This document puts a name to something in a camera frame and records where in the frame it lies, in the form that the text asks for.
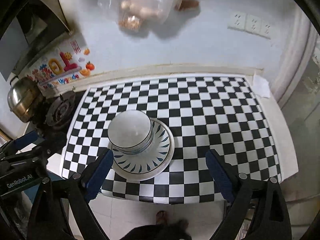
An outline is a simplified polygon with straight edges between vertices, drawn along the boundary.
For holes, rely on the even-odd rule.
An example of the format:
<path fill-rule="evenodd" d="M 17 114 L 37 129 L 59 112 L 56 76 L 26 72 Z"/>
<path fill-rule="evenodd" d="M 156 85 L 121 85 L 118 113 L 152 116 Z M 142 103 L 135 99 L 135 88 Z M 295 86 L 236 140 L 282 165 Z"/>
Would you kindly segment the clear plastic bag with eggs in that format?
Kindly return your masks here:
<path fill-rule="evenodd" d="M 144 22 L 164 23 L 178 0 L 98 0 L 98 6 L 121 29 L 138 32 Z"/>

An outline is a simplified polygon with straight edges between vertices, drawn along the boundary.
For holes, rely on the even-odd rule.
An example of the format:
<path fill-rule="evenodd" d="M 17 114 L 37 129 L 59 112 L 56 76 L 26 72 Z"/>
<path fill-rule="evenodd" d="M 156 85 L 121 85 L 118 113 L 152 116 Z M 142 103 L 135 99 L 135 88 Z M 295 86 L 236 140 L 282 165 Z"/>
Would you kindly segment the person's dark clothing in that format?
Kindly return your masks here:
<path fill-rule="evenodd" d="M 174 224 L 144 225 L 132 229 L 121 239 L 192 239 L 187 227 L 186 220 Z"/>

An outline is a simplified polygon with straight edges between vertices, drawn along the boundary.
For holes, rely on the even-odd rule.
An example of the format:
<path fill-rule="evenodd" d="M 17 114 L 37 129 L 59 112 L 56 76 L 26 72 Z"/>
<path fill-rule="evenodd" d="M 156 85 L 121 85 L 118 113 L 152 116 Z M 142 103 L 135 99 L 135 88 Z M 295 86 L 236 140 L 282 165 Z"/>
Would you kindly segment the black gas stove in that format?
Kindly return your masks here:
<path fill-rule="evenodd" d="M 44 97 L 27 129 L 37 133 L 34 144 L 49 140 L 60 146 L 58 153 L 61 153 L 62 143 L 67 142 L 71 120 L 83 95 L 84 92 L 71 90 L 54 98 Z"/>

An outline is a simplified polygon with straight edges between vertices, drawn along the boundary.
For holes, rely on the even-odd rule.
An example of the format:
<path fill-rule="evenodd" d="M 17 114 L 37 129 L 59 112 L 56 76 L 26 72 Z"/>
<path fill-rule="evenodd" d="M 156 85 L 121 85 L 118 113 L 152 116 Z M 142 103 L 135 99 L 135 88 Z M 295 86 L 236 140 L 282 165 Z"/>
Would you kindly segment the colourful wall sticker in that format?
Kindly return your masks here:
<path fill-rule="evenodd" d="M 25 71 L 41 90 L 66 85 L 95 73 L 90 48 L 82 35 L 75 35 L 41 56 Z"/>

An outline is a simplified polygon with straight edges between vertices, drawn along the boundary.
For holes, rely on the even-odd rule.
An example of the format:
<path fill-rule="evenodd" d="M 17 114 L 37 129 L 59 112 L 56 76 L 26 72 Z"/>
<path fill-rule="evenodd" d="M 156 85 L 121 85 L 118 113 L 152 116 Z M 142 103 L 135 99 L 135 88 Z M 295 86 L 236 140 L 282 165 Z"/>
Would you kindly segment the white crumpled tissue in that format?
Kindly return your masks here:
<path fill-rule="evenodd" d="M 253 75 L 253 92 L 261 98 L 270 98 L 271 91 L 269 82 L 260 75 Z"/>

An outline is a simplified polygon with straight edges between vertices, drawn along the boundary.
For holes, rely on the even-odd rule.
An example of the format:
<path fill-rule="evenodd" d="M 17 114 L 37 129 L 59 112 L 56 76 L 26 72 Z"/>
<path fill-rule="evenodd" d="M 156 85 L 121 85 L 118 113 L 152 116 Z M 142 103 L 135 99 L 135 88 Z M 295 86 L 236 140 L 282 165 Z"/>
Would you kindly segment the white bowl blue rim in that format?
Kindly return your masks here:
<path fill-rule="evenodd" d="M 151 119 L 139 110 L 117 114 L 110 122 L 107 134 L 112 149 L 126 155 L 140 154 L 153 141 Z"/>

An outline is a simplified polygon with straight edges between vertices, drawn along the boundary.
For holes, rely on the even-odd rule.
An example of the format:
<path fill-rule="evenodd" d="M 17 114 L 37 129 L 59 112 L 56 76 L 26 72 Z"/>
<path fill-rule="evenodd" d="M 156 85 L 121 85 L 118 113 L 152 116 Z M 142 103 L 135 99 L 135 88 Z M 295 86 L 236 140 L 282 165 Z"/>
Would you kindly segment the glass sliding door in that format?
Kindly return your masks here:
<path fill-rule="evenodd" d="M 298 173 L 282 184 L 286 200 L 319 194 L 319 36 L 308 64 L 282 108 L 298 161 Z"/>

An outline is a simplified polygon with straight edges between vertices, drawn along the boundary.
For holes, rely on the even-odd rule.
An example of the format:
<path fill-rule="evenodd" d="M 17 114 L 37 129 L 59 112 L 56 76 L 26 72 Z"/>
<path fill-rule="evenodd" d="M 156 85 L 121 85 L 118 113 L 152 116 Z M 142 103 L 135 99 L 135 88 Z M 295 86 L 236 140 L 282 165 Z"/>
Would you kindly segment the triple white wall socket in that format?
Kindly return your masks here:
<path fill-rule="evenodd" d="M 266 39 L 271 39 L 272 25 L 267 21 L 244 12 L 235 11 L 231 13 L 228 29 L 244 31 L 249 34 L 258 35 Z"/>

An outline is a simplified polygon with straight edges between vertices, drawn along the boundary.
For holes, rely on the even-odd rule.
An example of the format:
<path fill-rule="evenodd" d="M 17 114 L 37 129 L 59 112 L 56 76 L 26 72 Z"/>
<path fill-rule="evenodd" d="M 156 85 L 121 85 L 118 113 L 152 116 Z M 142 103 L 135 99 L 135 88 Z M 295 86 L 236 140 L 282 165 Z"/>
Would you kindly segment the black range hood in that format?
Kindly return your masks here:
<path fill-rule="evenodd" d="M 71 31 L 59 0 L 30 0 L 1 38 L 1 74 L 20 74 Z"/>

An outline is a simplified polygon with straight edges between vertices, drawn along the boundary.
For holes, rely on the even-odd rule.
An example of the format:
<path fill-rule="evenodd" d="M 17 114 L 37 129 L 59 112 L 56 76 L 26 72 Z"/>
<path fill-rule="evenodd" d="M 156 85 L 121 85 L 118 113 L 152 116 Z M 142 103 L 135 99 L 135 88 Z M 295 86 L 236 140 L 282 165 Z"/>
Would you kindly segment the person's foot in sandal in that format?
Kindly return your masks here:
<path fill-rule="evenodd" d="M 168 214 L 166 211 L 161 210 L 156 214 L 156 225 L 167 225 L 168 224 Z"/>

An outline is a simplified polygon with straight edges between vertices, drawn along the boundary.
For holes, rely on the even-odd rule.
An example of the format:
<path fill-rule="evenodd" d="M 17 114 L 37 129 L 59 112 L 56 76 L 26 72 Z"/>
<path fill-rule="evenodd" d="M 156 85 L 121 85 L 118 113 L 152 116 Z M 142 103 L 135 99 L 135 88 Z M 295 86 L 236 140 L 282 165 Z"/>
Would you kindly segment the black white checkered mat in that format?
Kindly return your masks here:
<path fill-rule="evenodd" d="M 111 170 L 101 192 L 110 197 L 157 204 L 213 202 L 222 198 L 205 155 L 216 150 L 226 163 L 251 179 L 281 179 L 274 139 L 244 77 L 196 76 L 127 81 L 89 88 L 82 97 L 62 152 L 61 176 L 69 178 L 109 146 L 108 126 L 120 112 L 140 110 L 152 120 L 161 146 L 148 165 L 114 156 L 128 171 L 151 171 L 168 154 L 168 167 L 154 178 L 134 182 Z"/>

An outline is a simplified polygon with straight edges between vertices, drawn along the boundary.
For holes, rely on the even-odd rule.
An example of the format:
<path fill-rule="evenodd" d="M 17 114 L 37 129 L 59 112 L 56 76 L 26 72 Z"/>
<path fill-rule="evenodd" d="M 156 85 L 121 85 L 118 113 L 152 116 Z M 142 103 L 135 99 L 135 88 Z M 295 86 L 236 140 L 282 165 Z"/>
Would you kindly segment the plastic bag with red food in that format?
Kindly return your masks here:
<path fill-rule="evenodd" d="M 176 0 L 174 9 L 176 11 L 196 10 L 199 6 L 199 0 Z"/>

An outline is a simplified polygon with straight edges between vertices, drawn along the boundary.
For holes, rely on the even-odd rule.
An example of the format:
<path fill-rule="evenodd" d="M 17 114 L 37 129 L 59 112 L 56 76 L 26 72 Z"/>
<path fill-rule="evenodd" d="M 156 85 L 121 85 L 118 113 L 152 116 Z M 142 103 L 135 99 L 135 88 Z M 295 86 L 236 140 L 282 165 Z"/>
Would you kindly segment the stainless steel pot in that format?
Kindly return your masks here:
<path fill-rule="evenodd" d="M 10 80 L 10 90 L 7 96 L 10 111 L 23 123 L 28 123 L 36 113 L 38 105 L 43 100 L 43 94 L 37 82 L 28 77 L 17 75 Z"/>

